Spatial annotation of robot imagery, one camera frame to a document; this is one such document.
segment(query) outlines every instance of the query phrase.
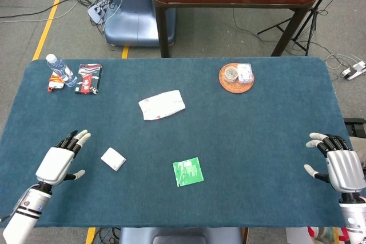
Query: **tripod stand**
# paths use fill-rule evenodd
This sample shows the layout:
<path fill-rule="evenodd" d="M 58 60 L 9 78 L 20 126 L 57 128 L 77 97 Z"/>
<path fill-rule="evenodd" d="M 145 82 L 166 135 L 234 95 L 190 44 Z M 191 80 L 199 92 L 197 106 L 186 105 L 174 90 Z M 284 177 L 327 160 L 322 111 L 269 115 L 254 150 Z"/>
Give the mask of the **tripod stand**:
<path fill-rule="evenodd" d="M 316 2 L 316 4 L 314 5 L 314 7 L 312 7 L 310 9 L 310 14 L 308 15 L 308 17 L 306 18 L 305 22 L 303 23 L 303 25 L 300 27 L 299 31 L 297 32 L 297 34 L 295 35 L 294 38 L 292 38 L 291 40 L 297 45 L 299 46 L 301 49 L 303 49 L 305 51 L 305 55 L 308 55 L 309 53 L 309 47 L 310 47 L 310 42 L 311 42 L 311 38 L 313 36 L 314 31 L 316 31 L 316 19 L 317 19 L 317 15 L 319 13 L 319 6 L 321 4 L 323 0 L 318 0 Z M 308 43 L 306 44 L 306 46 L 301 45 L 300 43 L 298 43 L 297 39 L 299 38 L 299 36 L 301 35 L 301 32 L 304 30 L 305 26 L 307 25 L 307 23 L 311 21 L 311 26 L 310 26 L 310 32 L 309 32 L 309 37 L 308 37 Z M 282 29 L 282 27 L 280 25 L 282 25 L 283 23 L 286 23 L 288 21 L 290 21 L 291 18 L 288 18 L 272 27 L 269 27 L 265 30 L 260 31 L 259 33 L 257 33 L 258 35 L 261 33 L 264 33 L 265 31 L 271 30 L 273 28 L 278 28 L 280 31 L 284 32 L 284 29 Z"/>

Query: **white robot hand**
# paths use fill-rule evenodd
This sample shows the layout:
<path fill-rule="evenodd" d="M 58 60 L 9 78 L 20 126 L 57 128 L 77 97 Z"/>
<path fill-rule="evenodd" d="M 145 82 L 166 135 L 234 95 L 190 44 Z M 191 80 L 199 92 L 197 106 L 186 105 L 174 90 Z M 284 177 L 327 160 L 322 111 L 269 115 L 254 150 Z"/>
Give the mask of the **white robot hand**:
<path fill-rule="evenodd" d="M 77 180 L 85 174 L 85 170 L 74 174 L 67 172 L 71 162 L 90 136 L 87 130 L 79 134 L 73 131 L 55 147 L 49 149 L 35 173 L 39 180 L 38 184 L 30 186 L 20 197 L 11 214 L 0 219 L 1 223 L 11 218 L 3 232 L 7 244 L 25 243 L 52 196 L 53 186 L 67 180 Z"/>
<path fill-rule="evenodd" d="M 365 176 L 357 153 L 347 142 L 334 135 L 311 133 L 306 146 L 317 147 L 327 162 L 328 174 L 304 165 L 312 177 L 330 183 L 341 193 L 339 205 L 351 244 L 366 243 L 366 201 L 359 192 L 366 188 Z"/>

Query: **round woven mat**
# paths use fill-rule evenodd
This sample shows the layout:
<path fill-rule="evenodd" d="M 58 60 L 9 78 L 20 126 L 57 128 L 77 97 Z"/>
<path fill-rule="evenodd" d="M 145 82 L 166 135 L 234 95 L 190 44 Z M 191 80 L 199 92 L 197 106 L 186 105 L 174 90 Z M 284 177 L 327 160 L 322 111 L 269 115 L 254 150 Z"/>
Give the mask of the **round woven mat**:
<path fill-rule="evenodd" d="M 224 73 L 225 69 L 229 66 L 237 67 L 238 63 L 229 63 L 226 64 L 224 67 L 221 68 L 219 74 L 218 74 L 218 80 L 220 81 L 221 86 L 226 90 L 234 94 L 241 94 L 245 93 L 246 91 L 249 91 L 251 87 L 253 87 L 254 84 L 254 75 L 253 75 L 253 81 L 251 83 L 244 83 L 240 84 L 238 82 L 238 79 L 236 79 L 234 82 L 229 83 L 224 79 Z"/>

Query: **blue machine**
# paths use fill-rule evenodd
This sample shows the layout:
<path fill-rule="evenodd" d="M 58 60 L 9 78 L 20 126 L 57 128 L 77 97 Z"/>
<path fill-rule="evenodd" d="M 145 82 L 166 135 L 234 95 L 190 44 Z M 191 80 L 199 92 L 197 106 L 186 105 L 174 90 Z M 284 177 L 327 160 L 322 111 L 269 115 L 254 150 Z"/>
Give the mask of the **blue machine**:
<path fill-rule="evenodd" d="M 121 0 L 115 0 L 116 7 Z M 177 10 L 166 11 L 168 43 L 176 38 Z M 121 7 L 108 19 L 104 36 L 109 44 L 119 46 L 159 46 L 153 0 L 122 0 Z"/>

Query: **water bottle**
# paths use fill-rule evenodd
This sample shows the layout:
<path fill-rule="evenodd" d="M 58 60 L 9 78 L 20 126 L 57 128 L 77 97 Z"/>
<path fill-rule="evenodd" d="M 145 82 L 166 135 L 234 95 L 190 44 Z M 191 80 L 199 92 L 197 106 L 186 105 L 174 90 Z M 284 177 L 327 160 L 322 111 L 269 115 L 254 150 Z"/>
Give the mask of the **water bottle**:
<path fill-rule="evenodd" d="M 51 70 L 53 70 L 68 87 L 75 86 L 78 79 L 61 58 L 56 57 L 54 54 L 48 54 L 46 60 Z"/>

